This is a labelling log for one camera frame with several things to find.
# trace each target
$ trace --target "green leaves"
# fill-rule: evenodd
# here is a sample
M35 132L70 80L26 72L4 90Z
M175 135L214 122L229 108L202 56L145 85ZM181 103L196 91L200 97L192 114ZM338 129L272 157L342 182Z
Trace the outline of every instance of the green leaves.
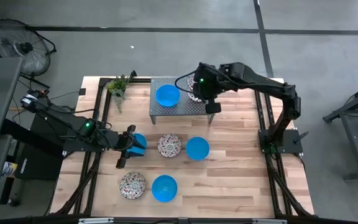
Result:
M129 83L129 79L125 75L117 77L115 80L112 80L107 84L109 92L113 96L124 96L125 89Z

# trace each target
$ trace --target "fan guard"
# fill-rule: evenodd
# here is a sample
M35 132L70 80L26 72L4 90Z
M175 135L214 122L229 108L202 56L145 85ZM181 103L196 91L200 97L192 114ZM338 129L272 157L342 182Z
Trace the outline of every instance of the fan guard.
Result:
M27 24L13 19L0 19L0 58L21 57L21 73L30 77L44 74L50 66L50 52L45 37Z

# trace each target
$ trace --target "metal grate platform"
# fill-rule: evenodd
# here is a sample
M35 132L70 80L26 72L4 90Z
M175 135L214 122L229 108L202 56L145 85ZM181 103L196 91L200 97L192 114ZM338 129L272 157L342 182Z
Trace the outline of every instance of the metal grate platform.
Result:
M158 88L163 85L174 85L177 77L152 78L150 83L150 117L155 124L156 116L185 116L185 115L207 115L205 112L205 104L195 102L185 93L180 91L180 100L173 107L163 107L155 99L155 93ZM178 82L178 86L189 90L186 78L182 78Z

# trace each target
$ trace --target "patterned bowl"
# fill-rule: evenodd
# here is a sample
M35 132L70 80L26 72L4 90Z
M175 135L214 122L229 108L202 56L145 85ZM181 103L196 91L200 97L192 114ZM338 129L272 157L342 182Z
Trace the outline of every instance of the patterned bowl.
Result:
M193 101L195 101L195 102L202 102L201 99L195 97L194 94L192 94L192 93L187 93L187 95L189 96L189 98L190 98L191 100L193 100Z
M194 75L189 75L188 77L187 77L187 85L189 86L189 88L191 89L191 90L193 90L193 85L194 85Z
M164 134L158 140L157 149L162 156L174 157L180 152L181 141L175 134Z
M129 172L119 183L119 191L124 198L137 199L146 189L146 180L139 172Z

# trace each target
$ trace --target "wooden table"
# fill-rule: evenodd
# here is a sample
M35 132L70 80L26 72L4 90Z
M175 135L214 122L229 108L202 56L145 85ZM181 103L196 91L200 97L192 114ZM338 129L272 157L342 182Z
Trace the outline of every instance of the wooden table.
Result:
M86 88L86 95L79 97L77 110L94 107L99 78L84 77L82 88ZM105 96L106 90L101 102L104 102ZM121 132L130 124L136 125L136 131L147 138L147 150L144 157L128 159L124 169L115 168L119 152L103 153L92 216L273 217L266 162L260 153L257 137L260 128L253 90L220 94L218 101L222 104L222 112L215 115L211 126L208 126L206 116L158 117L157 124L153 125L149 117L149 96L149 83L134 83L126 90L121 114L114 100L110 104L108 122L112 124L112 129ZM277 118L282 103L276 98L271 100ZM91 115L91 112L83 113L83 116ZM177 134L183 145L179 155L173 158L163 157L157 150L158 139L167 133ZM186 156L185 143L194 136L209 141L211 151L203 161L192 161ZM51 212L58 210L76 189L83 157L84 153L76 152L63 161ZM302 206L313 213L301 162L294 155L283 154L283 163L288 187ZM125 199L119 192L120 179L130 171L142 173L147 181L145 193L136 200ZM178 183L177 196L169 203L156 201L151 193L153 181L162 174L172 176ZM82 209L87 195L88 189L84 193ZM278 195L284 211L280 190Z

